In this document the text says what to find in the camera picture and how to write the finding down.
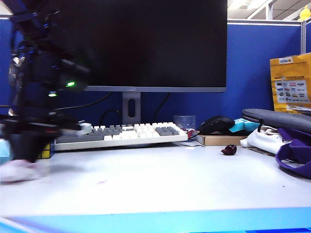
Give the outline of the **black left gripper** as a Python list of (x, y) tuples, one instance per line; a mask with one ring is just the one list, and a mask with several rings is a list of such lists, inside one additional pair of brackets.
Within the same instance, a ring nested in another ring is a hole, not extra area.
[[(13, 160), (29, 160), (31, 163), (38, 159), (48, 144), (48, 137), (77, 133), (82, 129), (77, 120), (57, 112), (41, 117), (1, 114), (0, 122), (3, 124), (1, 136), (10, 141)], [(27, 137), (31, 137), (29, 159)]]

